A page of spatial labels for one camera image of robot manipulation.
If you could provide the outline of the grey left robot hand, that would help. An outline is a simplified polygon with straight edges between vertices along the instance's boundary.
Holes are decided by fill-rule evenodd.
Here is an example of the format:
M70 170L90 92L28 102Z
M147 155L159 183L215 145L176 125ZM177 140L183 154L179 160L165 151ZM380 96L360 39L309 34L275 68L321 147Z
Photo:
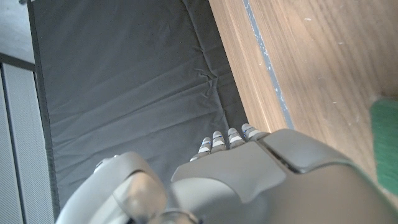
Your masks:
M205 138L168 187L135 152L102 160L57 222L396 223L397 209L336 149L244 124Z

